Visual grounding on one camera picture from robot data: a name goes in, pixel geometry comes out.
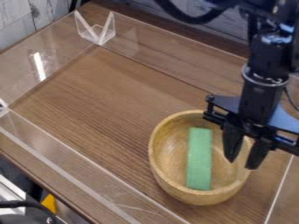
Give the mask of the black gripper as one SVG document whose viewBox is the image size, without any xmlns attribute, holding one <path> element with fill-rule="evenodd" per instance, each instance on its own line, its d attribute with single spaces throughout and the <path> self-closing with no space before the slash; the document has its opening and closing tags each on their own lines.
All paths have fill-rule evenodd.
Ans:
<svg viewBox="0 0 299 224">
<path fill-rule="evenodd" d="M 276 149 L 299 156 L 299 119 L 285 112 L 270 92 L 208 94 L 205 102 L 202 117 L 221 128 L 224 156 L 230 163 L 238 156 L 244 137 L 254 140 L 245 164 L 249 170 L 261 165 L 266 153 Z"/>
</svg>

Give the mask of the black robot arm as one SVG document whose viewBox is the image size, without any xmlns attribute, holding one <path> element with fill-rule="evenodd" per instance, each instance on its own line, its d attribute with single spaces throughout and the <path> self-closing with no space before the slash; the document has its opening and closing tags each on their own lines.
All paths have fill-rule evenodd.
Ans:
<svg viewBox="0 0 299 224">
<path fill-rule="evenodd" d="M 242 138 L 253 139 L 245 168 L 254 170 L 269 151 L 299 156 L 299 119 L 281 95 L 299 72 L 299 0 L 208 0 L 214 11 L 234 6 L 246 13 L 249 56 L 241 69 L 241 94 L 209 94 L 202 118 L 221 128 L 224 156 L 234 161 Z"/>
</svg>

